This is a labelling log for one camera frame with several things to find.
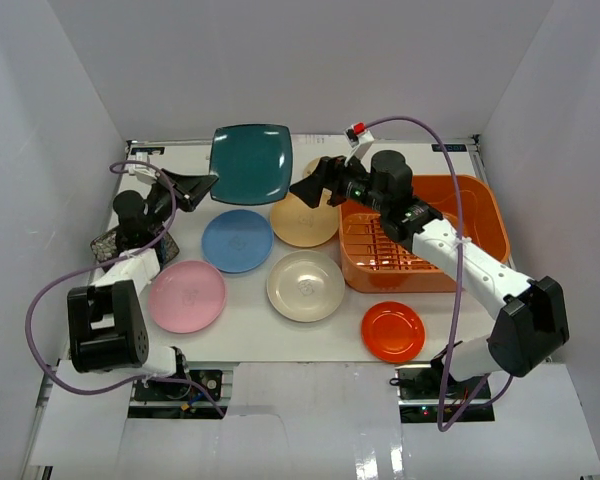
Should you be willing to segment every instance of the red plate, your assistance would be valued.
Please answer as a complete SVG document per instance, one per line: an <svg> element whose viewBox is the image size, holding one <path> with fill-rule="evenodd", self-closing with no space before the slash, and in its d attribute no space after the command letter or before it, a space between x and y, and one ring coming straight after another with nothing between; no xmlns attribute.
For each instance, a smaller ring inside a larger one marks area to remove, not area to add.
<svg viewBox="0 0 600 480"><path fill-rule="evenodd" d="M424 339L422 320L402 303L379 303L362 319L362 341L373 355L388 363L413 360Z"/></svg>

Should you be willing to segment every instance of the wire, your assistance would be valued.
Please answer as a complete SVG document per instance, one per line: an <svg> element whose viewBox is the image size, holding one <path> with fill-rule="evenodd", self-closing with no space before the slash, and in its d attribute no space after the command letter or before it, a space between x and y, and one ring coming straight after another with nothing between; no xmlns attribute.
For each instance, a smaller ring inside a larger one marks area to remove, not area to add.
<svg viewBox="0 0 600 480"><path fill-rule="evenodd" d="M469 387L465 387L463 397L462 398L456 397L456 399L451 403L451 406L453 407L454 405L457 405L460 400L462 400L462 403L466 402L468 396L469 396Z"/></svg>
<svg viewBox="0 0 600 480"><path fill-rule="evenodd" d="M198 395L196 395L195 397L193 397L188 402L189 406L192 406L194 403L199 402L200 400L202 400L202 397L203 397L203 395L201 393L199 393Z"/></svg>
<svg viewBox="0 0 600 480"><path fill-rule="evenodd" d="M186 397L187 395L189 395L189 393L191 393L191 385L189 385L189 388L187 388L187 391L184 392L182 395L180 395L179 397L174 397L173 395L167 395L166 397L169 400L182 400L184 397Z"/></svg>
<svg viewBox="0 0 600 480"><path fill-rule="evenodd" d="M445 408L445 398L447 396L447 384L449 382L449 369L451 367L451 358L453 356L453 346L456 343L456 333L458 330L458 318L460 317L460 299L462 297L462 270L464 267L464 245L462 243L462 231L464 230L464 215L462 210L462 198L460 196L460 186L458 185L458 177L456 175L456 171L453 168L453 163L451 162L451 157L449 156L449 152L447 151L447 147L440 138L440 136L426 123L418 120L417 118L408 117L405 115L396 115L391 117L384 117L378 120L374 120L373 122L366 123L365 126L367 128L375 127L377 125L381 125L383 123L392 122L392 121L403 121L413 123L418 125L422 129L426 130L429 135L431 135L435 141L438 143L442 154L444 155L444 159L447 162L447 167L449 168L449 173L451 174L451 181L453 183L453 189L456 195L456 204L458 210L458 228L456 229L456 236L458 239L458 262L456 267L456 292L455 299L453 302L453 314L451 315L451 328L449 329L449 341L447 342L447 353L445 356L444 365L442 368L442 380L440 381L440 395L438 396L438 416L437 416L437 424L438 430L441 432L446 432L449 430L453 424L460 418L460 416L467 409L471 401L478 395L480 389L487 382L487 378L489 375L483 376L478 385L473 389L469 397L463 402L462 405L456 410L456 413L449 419L449 421L444 423L444 408Z"/></svg>
<svg viewBox="0 0 600 480"><path fill-rule="evenodd" d="M507 383L504 384L504 387L502 387L502 390L500 390L498 392L498 394L495 395L493 398L491 398L490 400L488 400L488 401L486 401L484 403L480 403L478 405L471 405L469 408L478 409L478 408L487 408L487 407L490 407L495 402L497 402L498 400L500 400L505 393L507 393L507 390L509 390L509 387L511 386L511 382L513 382L513 375L509 375L509 378L507 379Z"/></svg>
<svg viewBox="0 0 600 480"><path fill-rule="evenodd" d="M115 173L117 175L123 175L125 173L128 173L127 170L123 169L123 167L126 165L142 165L144 167L148 167L148 168L151 168L152 170L154 170L158 176L164 175L164 180L165 180L164 183L166 184L167 188L169 189L169 195L171 197L171 216L167 220L167 223L164 225L164 228L162 229L160 234L158 236L156 236L153 240L151 240L149 243L147 243L144 247L140 248L139 250L137 250L135 252L135 255L139 255L142 252L145 252L146 250L153 248L156 244L158 244L158 242L160 242L164 238L164 236L167 234L167 231L173 225L173 221L175 219L176 211L177 211L178 207L176 204L176 194L173 189L173 185L169 181L168 176L160 168L155 167L154 165L147 163L147 162L140 162L137 160L128 160L125 162L113 163L112 165L109 166L109 171L111 173ZM125 380L121 380L118 383L114 383L113 385L110 385L108 387L99 388L96 390L83 390L81 388L73 387L73 386L69 385L68 383L65 383L62 379L60 379L56 375L56 373L51 369L51 367L49 365L47 365L47 363L42 358L42 355L40 354L38 347L36 347L36 344L33 339L33 331L32 331L33 312L35 311L35 308L38 305L38 303L40 302L40 300L42 299L42 297L49 290L51 290L53 287L61 284L62 282L65 282L66 280L77 277L79 275L83 275L85 273L93 272L94 270L97 270L98 268L109 267L111 265L114 265L117 262L121 262L126 259L127 259L126 256L112 258L111 260L107 260L106 262L98 263L98 264L92 265L90 267L81 268L79 270L76 270L71 273L67 273L65 275L62 275L61 277L56 278L51 283L49 283L48 285L43 287L42 290L40 290L35 295L35 297L33 297L33 300L31 301L31 304L29 305L29 308L27 309L27 313L25 316L25 323L24 323L24 332L25 332L25 336L27 338L27 345L29 346L29 350L31 350L31 354L33 355L33 358L36 361L36 363L38 364L38 366L49 377L49 379L53 383L58 385L60 388L63 388L64 390L66 390L67 392L73 393L75 395L100 395L101 393L107 393L112 390L115 390L116 388L120 388L121 386L126 385L127 383L134 382L136 380L144 380L146 378L146 375L135 375L135 376L129 377ZM199 383L194 382L193 380L181 379L181 378L152 377L151 380L155 381L155 382L162 382L162 383L181 383L181 384L189 385L190 387L195 388L200 393L202 393L206 397L207 400L209 400L211 405L213 405L213 407L220 414L220 416L224 417L224 412L222 411L220 406L213 400L211 395L209 395L209 392L207 392L207 390Z"/></svg>

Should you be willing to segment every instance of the white wall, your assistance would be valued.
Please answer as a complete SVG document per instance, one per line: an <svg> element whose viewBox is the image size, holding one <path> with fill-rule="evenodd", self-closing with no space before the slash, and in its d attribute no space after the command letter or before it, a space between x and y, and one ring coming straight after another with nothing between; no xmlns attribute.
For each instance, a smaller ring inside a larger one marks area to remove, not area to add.
<svg viewBox="0 0 600 480"><path fill-rule="evenodd" d="M552 0L50 3L121 135L164 140L243 122L341 132L399 113L479 133Z"/></svg>
<svg viewBox="0 0 600 480"><path fill-rule="evenodd" d="M24 314L45 283L91 262L124 144L46 0L0 1L0 479L19 476L42 378ZM55 363L68 285L36 338Z"/></svg>
<svg viewBox="0 0 600 480"><path fill-rule="evenodd" d="M516 263L565 289L560 355L600 456L600 0L556 0L483 140Z"/></svg>

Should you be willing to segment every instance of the cream plate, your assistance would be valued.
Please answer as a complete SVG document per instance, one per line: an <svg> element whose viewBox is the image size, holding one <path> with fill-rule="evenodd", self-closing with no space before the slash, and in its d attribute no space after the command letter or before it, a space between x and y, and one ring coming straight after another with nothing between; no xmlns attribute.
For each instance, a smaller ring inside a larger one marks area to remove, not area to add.
<svg viewBox="0 0 600 480"><path fill-rule="evenodd" d="M273 307L296 322L317 322L335 312L344 298L344 278L327 255L293 252L276 263L267 279Z"/></svg>
<svg viewBox="0 0 600 480"><path fill-rule="evenodd" d="M309 163L307 163L307 166L304 167L304 170L302 172L302 178L307 178L309 175L311 175L313 173L313 171L316 169L316 167L318 166L318 163L320 163L319 158L315 158L315 159L311 160Z"/></svg>

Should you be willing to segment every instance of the white cable tie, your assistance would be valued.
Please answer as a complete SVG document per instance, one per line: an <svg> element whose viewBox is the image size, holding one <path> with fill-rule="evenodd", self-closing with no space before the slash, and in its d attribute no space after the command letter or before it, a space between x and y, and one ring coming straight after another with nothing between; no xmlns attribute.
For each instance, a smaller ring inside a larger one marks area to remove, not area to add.
<svg viewBox="0 0 600 480"><path fill-rule="evenodd" d="M463 236L460 239L458 237L453 238L453 248L454 249L457 249L458 245L460 245L460 244L462 244L464 246L464 245L469 245L470 243L472 243L471 237Z"/></svg>
<svg viewBox="0 0 600 480"><path fill-rule="evenodd" d="M136 258L135 250L133 252L131 250L125 250L124 252L122 252L120 254L120 256L126 258L127 260L130 260L132 258Z"/></svg>
<svg viewBox="0 0 600 480"><path fill-rule="evenodd" d="M155 378L155 377L157 377L157 376L158 376L158 374L157 374L157 373L148 373L148 374L147 374L147 375L146 375L146 376L145 376L145 377L144 377L144 378L141 380L141 382L142 382L142 385L144 385L144 388L149 388L149 385L147 385L147 382L148 382L149 380L151 380L152 378Z"/></svg>

